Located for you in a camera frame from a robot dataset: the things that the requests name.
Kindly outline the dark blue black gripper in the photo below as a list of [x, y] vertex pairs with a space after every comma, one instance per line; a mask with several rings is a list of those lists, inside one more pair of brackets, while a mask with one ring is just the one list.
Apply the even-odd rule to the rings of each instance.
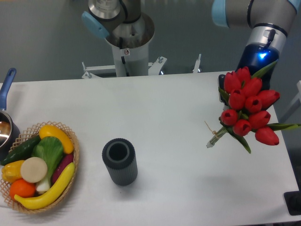
[[[238, 63], [237, 70], [245, 66], [248, 67], [251, 75], [263, 67], [279, 59], [279, 53], [272, 48], [264, 48], [259, 44], [249, 44], [245, 47], [241, 59]], [[219, 100], [229, 106], [229, 93], [224, 89], [225, 74], [218, 76]]]

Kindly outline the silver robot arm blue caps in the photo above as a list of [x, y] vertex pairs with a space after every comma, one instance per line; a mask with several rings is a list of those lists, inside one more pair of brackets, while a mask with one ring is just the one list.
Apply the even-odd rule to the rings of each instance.
[[[216, 0], [212, 19], [218, 26], [247, 26], [252, 32], [238, 66], [255, 73], [277, 60], [300, 6], [298, 0]], [[152, 19], [138, 0], [91, 0], [81, 16], [85, 27], [112, 48], [116, 75], [149, 74]]]

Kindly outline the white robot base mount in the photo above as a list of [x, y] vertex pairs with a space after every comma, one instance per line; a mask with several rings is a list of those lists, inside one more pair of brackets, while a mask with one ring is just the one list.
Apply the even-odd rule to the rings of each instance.
[[111, 45], [114, 64], [104, 66], [83, 67], [83, 79], [100, 78], [110, 74], [116, 77], [133, 77], [145, 75], [163, 75], [167, 58], [159, 56], [154, 62], [149, 62], [149, 43], [137, 48], [120, 48]]

